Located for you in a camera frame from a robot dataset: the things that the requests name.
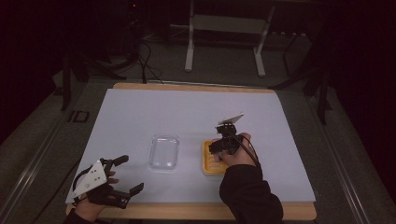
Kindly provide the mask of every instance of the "floor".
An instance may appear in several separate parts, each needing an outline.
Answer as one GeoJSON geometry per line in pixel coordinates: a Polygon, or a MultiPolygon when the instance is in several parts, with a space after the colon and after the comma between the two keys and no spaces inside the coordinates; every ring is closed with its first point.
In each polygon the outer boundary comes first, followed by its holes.
{"type": "MultiPolygon", "coordinates": [[[[213,42],[208,39],[210,36],[196,42],[193,69],[186,73],[185,34],[184,30],[175,30],[170,41],[146,34],[147,45],[141,45],[140,54],[144,60],[148,58],[146,75],[149,82],[159,83],[161,80],[165,84],[265,89],[288,78],[282,51],[290,40],[283,35],[267,38],[262,53],[267,76],[258,77],[251,43],[213,42]]],[[[287,54],[290,70],[301,62],[307,49],[309,41],[299,38],[287,54]]],[[[120,58],[113,57],[114,62],[118,60],[120,58]]],[[[139,63],[116,72],[127,77],[128,82],[141,81],[139,63]]],[[[72,102],[65,111],[60,111],[62,97],[50,95],[1,145],[0,200],[4,207],[0,215],[4,223],[61,223],[64,220],[64,200],[76,171],[74,165],[84,152],[106,90],[117,82],[94,70],[91,74],[87,83],[73,81],[72,102]],[[79,110],[90,112],[87,122],[68,122],[72,111],[79,110]]],[[[59,82],[58,78],[59,74],[54,76],[56,82],[59,82]]],[[[302,94],[303,85],[304,81],[300,81],[277,94],[316,194],[318,217],[315,222],[289,220],[286,223],[396,223],[395,205],[339,104],[336,91],[329,90],[328,101],[332,110],[326,113],[327,125],[322,125],[316,114],[317,100],[302,94]]],[[[143,223],[220,222],[144,220],[143,223]]]]}

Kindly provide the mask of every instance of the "transparent box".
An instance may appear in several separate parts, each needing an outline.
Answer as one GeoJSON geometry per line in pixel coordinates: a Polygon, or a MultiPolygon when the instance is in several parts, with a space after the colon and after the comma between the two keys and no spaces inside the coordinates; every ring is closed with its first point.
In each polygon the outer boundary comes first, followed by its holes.
{"type": "Polygon", "coordinates": [[[177,135],[156,134],[152,139],[148,164],[152,169],[170,171],[177,164],[179,140],[177,135]]]}

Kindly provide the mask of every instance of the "table leg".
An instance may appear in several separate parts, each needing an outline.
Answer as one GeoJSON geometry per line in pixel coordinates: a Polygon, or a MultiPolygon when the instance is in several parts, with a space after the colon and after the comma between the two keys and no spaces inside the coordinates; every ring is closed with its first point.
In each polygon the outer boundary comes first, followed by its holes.
{"type": "Polygon", "coordinates": [[[271,19],[274,15],[275,7],[271,7],[266,23],[262,27],[262,38],[260,39],[259,46],[253,48],[254,59],[256,60],[257,72],[259,77],[265,77],[264,65],[262,63],[262,46],[264,45],[265,37],[268,35],[268,28],[270,26],[271,19]]]}
{"type": "Polygon", "coordinates": [[[192,60],[194,56],[194,1],[190,0],[190,26],[189,26],[189,45],[187,47],[186,72],[192,71],[192,60]]]}

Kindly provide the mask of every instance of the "white stand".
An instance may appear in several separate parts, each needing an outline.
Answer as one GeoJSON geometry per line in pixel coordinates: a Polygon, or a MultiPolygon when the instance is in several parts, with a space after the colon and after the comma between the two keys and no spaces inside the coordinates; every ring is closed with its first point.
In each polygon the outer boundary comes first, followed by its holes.
{"type": "Polygon", "coordinates": [[[265,76],[262,63],[262,46],[268,34],[268,28],[274,15],[275,7],[272,6],[266,20],[244,19],[221,16],[194,15],[194,0],[190,2],[190,31],[189,45],[187,48],[185,71],[192,71],[192,60],[194,54],[193,32],[194,30],[212,30],[222,32],[236,32],[246,34],[259,34],[262,36],[260,43],[253,49],[259,77],[265,76]]]}

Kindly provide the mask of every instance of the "orange tray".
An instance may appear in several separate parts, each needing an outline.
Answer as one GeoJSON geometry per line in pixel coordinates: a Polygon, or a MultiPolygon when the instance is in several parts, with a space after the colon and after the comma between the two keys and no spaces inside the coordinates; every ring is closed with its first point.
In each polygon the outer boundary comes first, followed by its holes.
{"type": "Polygon", "coordinates": [[[206,175],[224,175],[228,165],[224,161],[215,161],[209,151],[210,144],[212,140],[204,141],[202,145],[202,171],[206,175]]]}

